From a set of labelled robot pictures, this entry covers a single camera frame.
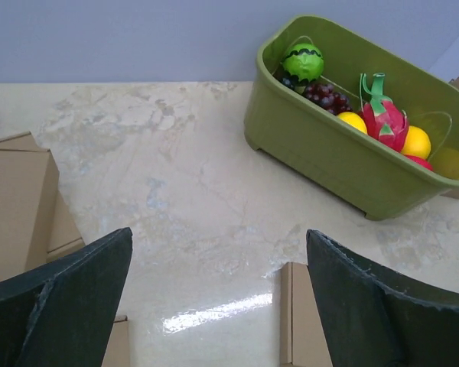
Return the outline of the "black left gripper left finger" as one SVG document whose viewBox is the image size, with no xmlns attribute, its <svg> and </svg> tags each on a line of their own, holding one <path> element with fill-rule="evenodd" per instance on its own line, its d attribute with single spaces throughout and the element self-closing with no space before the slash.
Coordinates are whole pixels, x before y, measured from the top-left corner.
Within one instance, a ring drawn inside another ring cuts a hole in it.
<svg viewBox="0 0 459 367">
<path fill-rule="evenodd" d="M 0 282 L 0 366 L 100 366 L 132 259 L 132 231 Z"/>
</svg>

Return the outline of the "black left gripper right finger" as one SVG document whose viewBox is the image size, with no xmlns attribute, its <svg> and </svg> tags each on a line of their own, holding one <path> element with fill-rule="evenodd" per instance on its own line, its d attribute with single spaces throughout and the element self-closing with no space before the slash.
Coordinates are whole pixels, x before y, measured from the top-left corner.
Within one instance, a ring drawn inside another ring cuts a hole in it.
<svg viewBox="0 0 459 367">
<path fill-rule="evenodd" d="M 335 366 L 459 366 L 459 293 L 403 275 L 314 229 L 308 271 Z"/>
</svg>

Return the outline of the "brown cardboard box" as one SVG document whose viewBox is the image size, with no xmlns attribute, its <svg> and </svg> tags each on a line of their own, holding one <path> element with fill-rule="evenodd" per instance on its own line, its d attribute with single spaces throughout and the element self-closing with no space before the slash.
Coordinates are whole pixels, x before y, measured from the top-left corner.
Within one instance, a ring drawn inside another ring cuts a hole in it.
<svg viewBox="0 0 459 367">
<path fill-rule="evenodd" d="M 280 275 L 280 365 L 331 367 L 307 265 L 289 262 Z"/>
</svg>

